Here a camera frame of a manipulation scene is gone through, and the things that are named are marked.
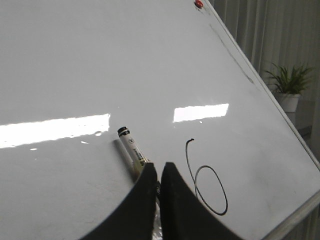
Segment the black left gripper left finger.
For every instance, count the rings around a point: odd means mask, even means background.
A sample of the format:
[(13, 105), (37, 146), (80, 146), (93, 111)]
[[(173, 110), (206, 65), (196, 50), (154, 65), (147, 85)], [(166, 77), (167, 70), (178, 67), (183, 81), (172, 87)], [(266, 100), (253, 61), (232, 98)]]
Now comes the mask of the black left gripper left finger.
[(120, 205), (83, 240), (151, 240), (156, 211), (157, 172), (147, 163)]

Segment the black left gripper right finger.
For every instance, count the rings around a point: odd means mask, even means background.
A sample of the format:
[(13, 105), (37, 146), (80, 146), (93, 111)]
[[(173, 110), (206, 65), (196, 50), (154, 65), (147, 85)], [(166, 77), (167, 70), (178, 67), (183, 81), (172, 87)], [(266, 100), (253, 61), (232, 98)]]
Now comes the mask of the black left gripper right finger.
[(164, 240), (239, 240), (200, 203), (173, 162), (166, 162), (160, 188)]

